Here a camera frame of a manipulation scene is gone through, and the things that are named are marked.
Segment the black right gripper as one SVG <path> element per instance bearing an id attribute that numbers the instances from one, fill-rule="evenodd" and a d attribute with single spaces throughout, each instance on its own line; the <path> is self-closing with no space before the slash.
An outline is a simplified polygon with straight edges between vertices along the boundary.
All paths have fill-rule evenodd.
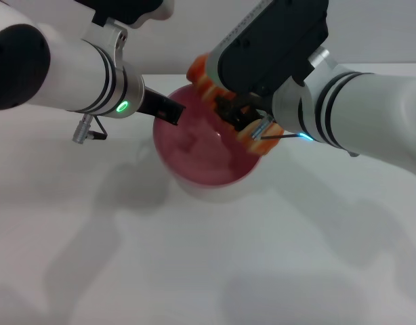
<path id="1" fill-rule="evenodd" d="M 253 119 L 273 116 L 272 97 L 260 97 L 247 93 L 232 99 L 217 96 L 215 98 L 217 115 L 237 132 L 247 127 Z"/>

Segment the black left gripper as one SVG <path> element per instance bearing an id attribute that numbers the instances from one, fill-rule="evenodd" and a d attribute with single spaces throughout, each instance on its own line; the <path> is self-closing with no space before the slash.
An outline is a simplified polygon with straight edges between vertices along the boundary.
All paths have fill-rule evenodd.
<path id="1" fill-rule="evenodd" d="M 144 97 L 137 112 L 157 117 L 171 125 L 177 125 L 185 106 L 164 95 L 144 88 Z"/>

